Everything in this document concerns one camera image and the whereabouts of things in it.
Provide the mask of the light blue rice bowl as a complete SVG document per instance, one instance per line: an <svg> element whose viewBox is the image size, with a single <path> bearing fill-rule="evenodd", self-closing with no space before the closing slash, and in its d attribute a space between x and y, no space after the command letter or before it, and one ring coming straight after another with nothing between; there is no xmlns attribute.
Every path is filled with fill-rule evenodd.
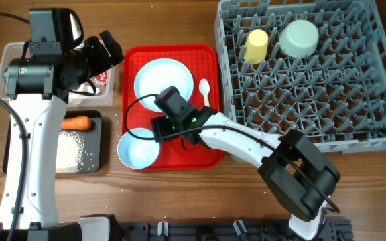
<svg viewBox="0 0 386 241"><path fill-rule="evenodd" d="M142 140L125 132L117 145L117 154L126 167L130 169L145 169L158 158L160 144L154 140Z"/></svg>

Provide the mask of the small white tissue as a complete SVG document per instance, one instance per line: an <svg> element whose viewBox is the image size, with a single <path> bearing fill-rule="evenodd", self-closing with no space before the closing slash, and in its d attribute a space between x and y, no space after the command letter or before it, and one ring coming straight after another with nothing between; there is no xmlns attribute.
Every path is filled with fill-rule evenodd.
<svg viewBox="0 0 386 241"><path fill-rule="evenodd" d="M92 83L96 87L96 94L95 94L95 96L100 96L100 95L102 95L105 92L105 87L101 86L99 82L96 82L95 80L92 80ZM77 91L77 92L93 93L93 89L92 89L91 85L88 82L85 82L84 84L79 86L77 89L75 89L75 91ZM76 94L76 93L72 93L71 92L69 94L69 97L70 98L86 98L86 95Z"/></svg>

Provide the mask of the white rice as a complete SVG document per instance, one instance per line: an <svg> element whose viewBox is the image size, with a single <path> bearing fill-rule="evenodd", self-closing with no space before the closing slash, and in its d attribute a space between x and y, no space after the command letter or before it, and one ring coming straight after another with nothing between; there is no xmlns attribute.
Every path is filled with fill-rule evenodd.
<svg viewBox="0 0 386 241"><path fill-rule="evenodd" d="M58 137L56 173L91 171L93 152L86 150L86 141L78 131L61 130Z"/></svg>

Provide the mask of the red snack wrapper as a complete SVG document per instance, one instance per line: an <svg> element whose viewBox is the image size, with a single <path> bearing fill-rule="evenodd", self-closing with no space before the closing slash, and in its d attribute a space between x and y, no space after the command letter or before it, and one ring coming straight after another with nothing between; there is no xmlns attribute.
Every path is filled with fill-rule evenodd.
<svg viewBox="0 0 386 241"><path fill-rule="evenodd" d="M94 79L96 80L96 82L100 86L106 86L107 85L107 79L108 79L108 72L105 71L105 72L95 76Z"/></svg>

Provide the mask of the light blue bowl with scrap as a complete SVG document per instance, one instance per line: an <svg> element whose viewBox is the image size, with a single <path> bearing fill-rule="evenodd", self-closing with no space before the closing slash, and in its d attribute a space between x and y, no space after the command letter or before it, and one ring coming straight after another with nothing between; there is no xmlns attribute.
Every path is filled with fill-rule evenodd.
<svg viewBox="0 0 386 241"><path fill-rule="evenodd" d="M291 22L279 37L279 45L283 53L293 58L311 56L318 45L318 28L306 20Z"/></svg>

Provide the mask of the yellow plastic cup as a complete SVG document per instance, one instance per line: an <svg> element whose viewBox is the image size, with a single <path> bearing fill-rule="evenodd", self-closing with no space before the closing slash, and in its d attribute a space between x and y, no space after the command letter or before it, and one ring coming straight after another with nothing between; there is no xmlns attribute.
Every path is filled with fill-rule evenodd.
<svg viewBox="0 0 386 241"><path fill-rule="evenodd" d="M251 64L258 64L266 58L269 37L261 30L253 30L245 43L244 60Z"/></svg>

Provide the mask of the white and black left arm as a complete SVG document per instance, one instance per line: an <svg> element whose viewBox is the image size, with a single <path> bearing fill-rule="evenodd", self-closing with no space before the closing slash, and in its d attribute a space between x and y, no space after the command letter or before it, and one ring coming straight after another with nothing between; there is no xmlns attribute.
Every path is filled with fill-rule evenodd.
<svg viewBox="0 0 386 241"><path fill-rule="evenodd" d="M31 39L5 71L10 144L0 240L125 240L116 217L83 216L60 223L55 198L60 128L70 93L124 59L108 31L74 37L69 8L31 9Z"/></svg>

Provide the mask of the orange carrot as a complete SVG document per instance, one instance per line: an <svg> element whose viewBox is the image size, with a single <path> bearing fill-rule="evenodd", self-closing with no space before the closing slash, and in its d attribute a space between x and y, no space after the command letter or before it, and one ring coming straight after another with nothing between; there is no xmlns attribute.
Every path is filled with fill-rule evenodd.
<svg viewBox="0 0 386 241"><path fill-rule="evenodd" d="M78 116L75 118L66 118L62 121L61 129L85 131L92 125L91 118L87 116Z"/></svg>

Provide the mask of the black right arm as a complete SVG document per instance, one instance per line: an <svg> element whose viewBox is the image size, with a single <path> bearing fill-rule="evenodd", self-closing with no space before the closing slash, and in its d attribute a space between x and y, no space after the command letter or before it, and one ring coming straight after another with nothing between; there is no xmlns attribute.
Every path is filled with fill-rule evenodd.
<svg viewBox="0 0 386 241"><path fill-rule="evenodd" d="M330 199L340 173L303 132L270 134L236 123L223 113L197 109L170 86L156 95L163 116L151 120L157 142L181 138L191 144L225 151L257 168L276 200L291 214L289 228L314 240L326 212L339 212Z"/></svg>

